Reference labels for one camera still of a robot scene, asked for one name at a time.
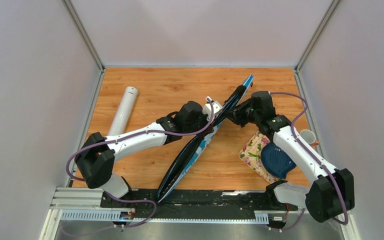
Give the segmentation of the blue racket cover bag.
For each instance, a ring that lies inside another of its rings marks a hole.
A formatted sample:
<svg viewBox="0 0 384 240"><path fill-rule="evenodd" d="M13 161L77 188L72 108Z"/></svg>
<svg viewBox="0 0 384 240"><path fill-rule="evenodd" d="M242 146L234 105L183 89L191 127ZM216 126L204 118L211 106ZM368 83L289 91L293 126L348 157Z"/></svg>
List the blue racket cover bag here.
<svg viewBox="0 0 384 240"><path fill-rule="evenodd" d="M241 85L229 96L224 104L219 107L211 126L204 132L193 137L178 153L165 173L156 193L157 202L161 202L176 188L182 178L207 148L218 129L225 120L225 114L233 109L242 100L248 89L253 85L254 76L249 75Z"/></svg>

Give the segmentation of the white shuttlecock tube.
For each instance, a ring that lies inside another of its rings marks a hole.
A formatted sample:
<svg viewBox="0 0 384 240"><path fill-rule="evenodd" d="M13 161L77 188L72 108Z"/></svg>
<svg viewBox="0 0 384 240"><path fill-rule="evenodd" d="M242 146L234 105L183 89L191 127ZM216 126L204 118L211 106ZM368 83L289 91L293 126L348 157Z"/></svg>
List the white shuttlecock tube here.
<svg viewBox="0 0 384 240"><path fill-rule="evenodd" d="M128 86L125 89L123 97L118 105L116 114L109 128L109 136L120 135L125 131L138 93L138 89L133 86Z"/></svg>

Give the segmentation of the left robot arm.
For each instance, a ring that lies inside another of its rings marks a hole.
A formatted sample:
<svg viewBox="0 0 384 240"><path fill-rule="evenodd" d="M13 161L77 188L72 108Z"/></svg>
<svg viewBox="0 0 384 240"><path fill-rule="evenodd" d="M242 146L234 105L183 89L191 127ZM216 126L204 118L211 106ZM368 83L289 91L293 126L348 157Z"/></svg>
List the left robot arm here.
<svg viewBox="0 0 384 240"><path fill-rule="evenodd" d="M91 134L81 149L69 158L82 175L79 180L89 189L100 188L110 193L118 206L128 207L133 194L127 181L113 173L115 163L136 152L208 132L223 107L210 97L206 101L204 106L189 101L179 111L134 131L108 136L100 132Z"/></svg>

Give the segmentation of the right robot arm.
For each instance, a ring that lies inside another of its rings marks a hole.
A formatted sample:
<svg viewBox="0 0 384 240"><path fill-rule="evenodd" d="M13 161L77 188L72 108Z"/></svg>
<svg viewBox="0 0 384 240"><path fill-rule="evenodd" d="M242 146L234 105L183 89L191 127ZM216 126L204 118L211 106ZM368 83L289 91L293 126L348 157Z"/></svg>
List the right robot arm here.
<svg viewBox="0 0 384 240"><path fill-rule="evenodd" d="M273 92L258 91L238 106L226 112L234 124L244 127L254 124L301 169L310 187L294 185L286 180L270 184L265 195L266 205L273 210L283 204L306 209L319 223L334 220L349 223L348 211L355 207L354 176L339 169L318 154L295 128L295 121L277 114Z"/></svg>

